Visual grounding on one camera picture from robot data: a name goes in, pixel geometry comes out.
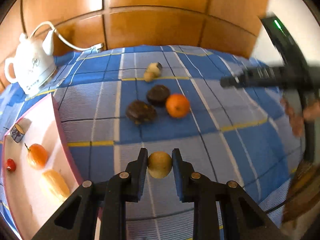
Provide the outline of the person right hand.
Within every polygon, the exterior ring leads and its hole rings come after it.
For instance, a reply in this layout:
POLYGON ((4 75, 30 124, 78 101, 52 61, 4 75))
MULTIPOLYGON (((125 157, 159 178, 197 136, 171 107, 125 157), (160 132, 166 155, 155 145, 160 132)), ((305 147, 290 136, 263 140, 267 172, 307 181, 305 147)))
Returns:
POLYGON ((286 99, 282 98, 280 103, 284 106, 285 114, 289 117, 292 133, 295 137, 302 136, 304 121, 315 121, 317 118, 319 118, 319 100, 314 101, 312 104, 306 107, 302 111, 302 114, 296 114, 286 99))

